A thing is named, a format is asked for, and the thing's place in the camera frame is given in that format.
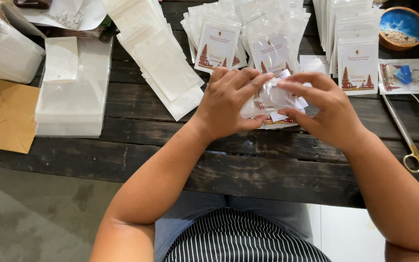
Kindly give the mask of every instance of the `kraft paper envelope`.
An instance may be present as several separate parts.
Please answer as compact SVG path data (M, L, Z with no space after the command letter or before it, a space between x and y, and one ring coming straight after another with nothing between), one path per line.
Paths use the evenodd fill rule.
M0 149L28 153L39 92L36 87L0 80Z

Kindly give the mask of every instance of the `hand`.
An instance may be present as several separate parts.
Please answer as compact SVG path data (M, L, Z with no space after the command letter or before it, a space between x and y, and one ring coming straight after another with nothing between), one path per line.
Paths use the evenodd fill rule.
M225 67L216 68L189 123L195 126L202 139L208 143L240 130L261 127L268 118L267 115L246 119L241 117L240 110L272 77L272 73L260 74L253 68L244 68L241 71L229 71Z
M303 86L305 82L313 87ZM277 86L303 96L317 106L319 112L314 117L294 108L284 108L277 113L292 118L319 140L344 153L361 151L372 145L375 135L364 127L345 92L330 77L316 72L293 74Z

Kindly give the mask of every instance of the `wooden table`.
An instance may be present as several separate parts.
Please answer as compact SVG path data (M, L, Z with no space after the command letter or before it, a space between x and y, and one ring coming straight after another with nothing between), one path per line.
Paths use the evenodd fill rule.
M180 20L187 7L211 2L162 2L174 36L189 57ZM313 6L299 53L323 55ZM380 50L380 58L419 58L419 47L406 53ZM209 74L196 71L203 80ZM40 73L33 81L38 86ZM410 95L390 96L419 147L419 105ZM378 95L350 97L363 124L376 133L398 159L409 153ZM309 106L310 115L317 108ZM142 78L137 64L114 43L104 129L99 139L35 138L27 155L0 150L0 166L30 172L125 182L157 152L195 112L179 122ZM364 207L352 170L343 154L302 128L242 132L213 142L185 185L186 190L325 205Z

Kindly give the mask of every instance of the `blue pants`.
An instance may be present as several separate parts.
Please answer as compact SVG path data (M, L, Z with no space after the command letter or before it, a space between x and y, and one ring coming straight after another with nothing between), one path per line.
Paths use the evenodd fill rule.
M259 215L290 236L313 243L308 208L303 203L182 191L171 209L155 223L154 262L162 262L176 238L197 219L213 210L232 207Z

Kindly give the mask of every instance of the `concrete floor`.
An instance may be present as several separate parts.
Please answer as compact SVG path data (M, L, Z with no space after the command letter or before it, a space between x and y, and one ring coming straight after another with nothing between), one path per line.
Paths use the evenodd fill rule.
M0 262L86 262L120 183L0 168Z

